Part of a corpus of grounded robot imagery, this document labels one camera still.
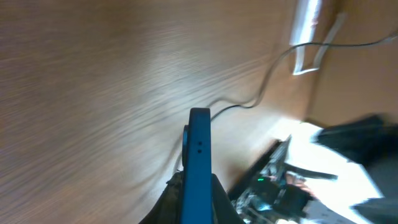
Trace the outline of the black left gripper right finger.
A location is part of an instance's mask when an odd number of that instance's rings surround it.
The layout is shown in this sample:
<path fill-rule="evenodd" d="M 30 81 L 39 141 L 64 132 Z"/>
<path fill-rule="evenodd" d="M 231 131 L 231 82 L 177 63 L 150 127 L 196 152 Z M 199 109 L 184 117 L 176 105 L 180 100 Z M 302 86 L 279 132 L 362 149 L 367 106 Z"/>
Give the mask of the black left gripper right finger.
<path fill-rule="evenodd" d="M 216 224 L 245 224 L 215 174 L 211 175 L 213 221 Z"/>

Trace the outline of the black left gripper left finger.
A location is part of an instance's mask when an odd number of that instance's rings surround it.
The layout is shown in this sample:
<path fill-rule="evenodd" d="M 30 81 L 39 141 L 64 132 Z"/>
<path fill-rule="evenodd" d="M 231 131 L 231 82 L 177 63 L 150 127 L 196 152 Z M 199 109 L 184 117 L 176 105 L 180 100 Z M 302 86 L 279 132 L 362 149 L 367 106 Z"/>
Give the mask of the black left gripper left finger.
<path fill-rule="evenodd" d="M 179 199 L 183 172 L 174 173 L 150 212 L 139 224 L 176 224 L 179 218 Z"/>

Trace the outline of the blue Galaxy smartphone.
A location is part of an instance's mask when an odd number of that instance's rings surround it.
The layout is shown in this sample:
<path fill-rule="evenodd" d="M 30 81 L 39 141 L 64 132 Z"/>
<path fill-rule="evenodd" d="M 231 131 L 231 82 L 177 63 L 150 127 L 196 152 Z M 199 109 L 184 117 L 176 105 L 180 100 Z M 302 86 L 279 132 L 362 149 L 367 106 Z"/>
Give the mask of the blue Galaxy smartphone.
<path fill-rule="evenodd" d="M 211 121 L 208 108 L 192 108 L 183 130 L 181 224 L 213 222 Z"/>

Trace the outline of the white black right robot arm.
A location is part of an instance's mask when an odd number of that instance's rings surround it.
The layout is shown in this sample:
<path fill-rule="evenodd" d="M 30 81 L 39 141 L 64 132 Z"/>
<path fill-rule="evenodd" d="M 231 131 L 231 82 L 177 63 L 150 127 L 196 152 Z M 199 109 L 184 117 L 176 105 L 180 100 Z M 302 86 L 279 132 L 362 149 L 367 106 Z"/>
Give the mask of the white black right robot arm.
<path fill-rule="evenodd" d="M 315 142 L 361 164 L 383 198 L 370 198 L 353 206 L 373 223 L 397 223 L 397 123 L 372 114 L 351 123 L 330 126 Z"/>

